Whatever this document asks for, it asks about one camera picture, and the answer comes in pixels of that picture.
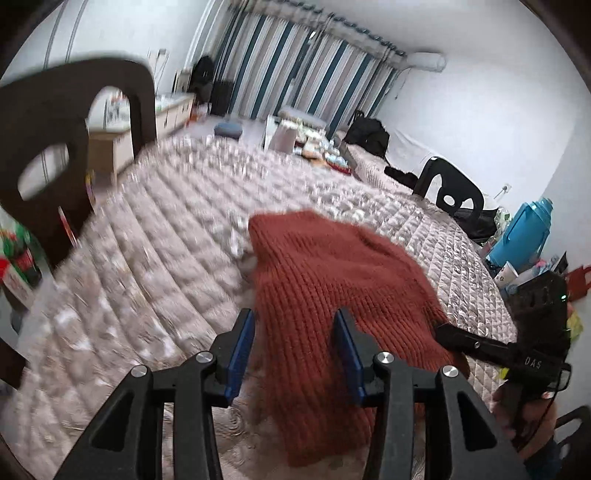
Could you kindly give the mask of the right hand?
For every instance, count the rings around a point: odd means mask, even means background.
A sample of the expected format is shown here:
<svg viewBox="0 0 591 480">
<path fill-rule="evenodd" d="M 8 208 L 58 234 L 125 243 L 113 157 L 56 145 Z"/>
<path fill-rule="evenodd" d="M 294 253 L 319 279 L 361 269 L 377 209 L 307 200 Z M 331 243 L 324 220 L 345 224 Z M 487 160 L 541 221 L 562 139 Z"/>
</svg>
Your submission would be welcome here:
<svg viewBox="0 0 591 480">
<path fill-rule="evenodd" d="M 506 393 L 505 385 L 495 391 L 492 412 L 506 436 L 512 440 L 516 436 L 516 431 L 512 428 L 511 416 L 505 408 Z M 516 415 L 516 418 L 520 418 L 524 423 L 522 433 L 528 443 L 518 453 L 523 460 L 526 460 L 553 439 L 558 419 L 558 408 L 554 399 L 544 394 L 541 398 L 525 404 L 521 409 L 521 414 Z"/>
</svg>

